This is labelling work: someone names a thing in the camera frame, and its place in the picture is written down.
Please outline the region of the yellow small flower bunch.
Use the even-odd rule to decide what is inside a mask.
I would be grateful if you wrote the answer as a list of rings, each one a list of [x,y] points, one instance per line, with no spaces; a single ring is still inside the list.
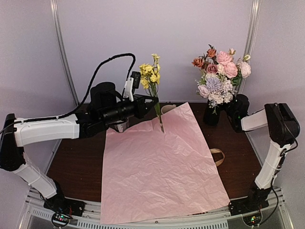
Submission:
[[[160,56],[157,54],[152,54],[153,64],[143,63],[139,66],[141,80],[140,83],[143,86],[146,93],[152,97],[159,98],[158,90],[160,84]]]

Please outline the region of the black cylindrical vase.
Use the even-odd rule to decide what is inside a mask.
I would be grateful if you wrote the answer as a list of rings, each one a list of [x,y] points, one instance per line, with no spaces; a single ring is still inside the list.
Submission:
[[[207,107],[204,111],[203,122],[209,126],[217,126],[221,111],[225,111],[228,107],[228,103],[216,104],[213,106],[213,102],[207,101]]]

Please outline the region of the orange brown flower stem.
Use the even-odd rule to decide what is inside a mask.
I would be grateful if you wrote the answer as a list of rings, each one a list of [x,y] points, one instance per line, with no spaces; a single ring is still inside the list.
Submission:
[[[217,64],[216,61],[216,49],[209,44],[209,49],[202,56],[199,56],[192,61],[194,67],[198,67],[205,70],[209,64]]]

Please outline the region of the blue hydrangea flower bunch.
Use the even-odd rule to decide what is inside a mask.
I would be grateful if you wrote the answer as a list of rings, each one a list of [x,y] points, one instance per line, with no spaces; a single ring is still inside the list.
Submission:
[[[232,101],[235,90],[232,81],[225,75],[204,73],[197,81],[197,93],[208,99],[208,108],[216,115],[221,105]]]

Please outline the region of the pink wrapping paper sheet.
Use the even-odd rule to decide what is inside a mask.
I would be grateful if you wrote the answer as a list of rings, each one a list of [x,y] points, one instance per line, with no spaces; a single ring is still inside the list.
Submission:
[[[108,130],[101,223],[186,216],[229,204],[216,164],[188,103],[123,133]]]

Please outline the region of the tan satin ribbon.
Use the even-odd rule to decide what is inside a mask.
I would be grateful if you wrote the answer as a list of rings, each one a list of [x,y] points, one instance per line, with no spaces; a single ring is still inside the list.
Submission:
[[[219,167],[225,160],[224,152],[218,148],[211,148],[210,152],[213,155],[215,165]]]

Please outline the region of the pink peony flower stem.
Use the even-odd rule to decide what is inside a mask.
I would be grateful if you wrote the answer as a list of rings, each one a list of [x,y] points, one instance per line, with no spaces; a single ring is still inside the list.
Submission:
[[[238,75],[238,68],[233,62],[229,62],[224,66],[224,72],[228,78],[232,79]]]

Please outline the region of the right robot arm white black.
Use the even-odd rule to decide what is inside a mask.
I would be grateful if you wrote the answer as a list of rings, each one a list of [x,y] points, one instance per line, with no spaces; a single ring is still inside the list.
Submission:
[[[287,153],[297,148],[300,124],[287,103],[267,103],[252,114],[248,113],[249,106],[248,97],[238,94],[225,105],[224,110],[235,132],[266,131],[267,154],[244,200],[246,209],[253,211],[267,199]]]

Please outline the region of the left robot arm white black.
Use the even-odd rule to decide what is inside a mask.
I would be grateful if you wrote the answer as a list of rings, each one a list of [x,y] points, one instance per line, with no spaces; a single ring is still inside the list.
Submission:
[[[58,139],[90,138],[130,117],[145,117],[159,102],[157,97],[133,94],[134,89],[128,83],[126,87],[126,95],[121,95],[114,83],[100,83],[90,89],[91,101],[86,110],[68,115],[26,120],[8,114],[0,138],[1,169],[21,177],[58,212],[64,212],[69,204],[60,185],[40,172],[26,155],[24,146]]]

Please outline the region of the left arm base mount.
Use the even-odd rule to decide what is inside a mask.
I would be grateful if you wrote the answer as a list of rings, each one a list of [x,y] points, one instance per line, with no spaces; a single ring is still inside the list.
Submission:
[[[40,194],[43,200],[43,207],[52,210],[51,223],[56,229],[66,227],[72,220],[73,216],[81,217],[85,202],[66,198],[61,192],[51,198],[45,198]]]

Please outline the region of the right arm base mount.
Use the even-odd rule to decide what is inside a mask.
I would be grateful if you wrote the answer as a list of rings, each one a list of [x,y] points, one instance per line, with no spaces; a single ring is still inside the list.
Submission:
[[[249,227],[259,226],[263,222],[262,209],[269,206],[268,201],[264,200],[259,205],[249,205],[246,198],[232,200],[229,205],[231,216],[242,215],[242,220]]]

